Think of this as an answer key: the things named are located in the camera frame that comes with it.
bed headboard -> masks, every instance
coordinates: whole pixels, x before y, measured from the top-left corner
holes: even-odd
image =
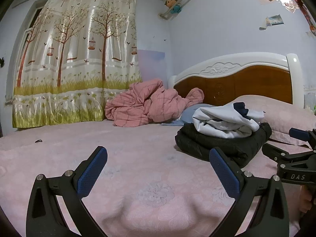
[[[216,106],[254,94],[304,107],[301,65],[292,53],[248,52],[216,57],[172,76],[168,85],[182,97],[198,87],[204,92],[204,103]]]

wall hook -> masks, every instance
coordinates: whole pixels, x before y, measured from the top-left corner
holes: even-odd
[[[2,59],[0,59],[0,67],[3,68],[4,66],[4,58],[2,57]]]

white headboard frame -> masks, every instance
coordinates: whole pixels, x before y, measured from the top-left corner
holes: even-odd
[[[175,84],[191,76],[225,77],[255,65],[276,67],[290,72],[293,104],[299,108],[304,107],[303,74],[300,61],[294,53],[284,56],[269,52],[245,52],[216,57],[196,64],[177,76],[170,77],[168,87],[173,88]]]

tree pattern curtain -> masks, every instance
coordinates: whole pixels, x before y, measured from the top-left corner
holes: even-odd
[[[13,127],[104,119],[108,99],[142,81],[136,0],[48,0],[16,71]]]

pink comforter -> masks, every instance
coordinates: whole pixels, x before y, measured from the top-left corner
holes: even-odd
[[[160,79],[153,79],[131,84],[128,91],[109,100],[105,116],[115,126],[135,127],[177,119],[186,108],[203,100],[201,89],[194,88],[182,98],[175,89],[165,89]]]

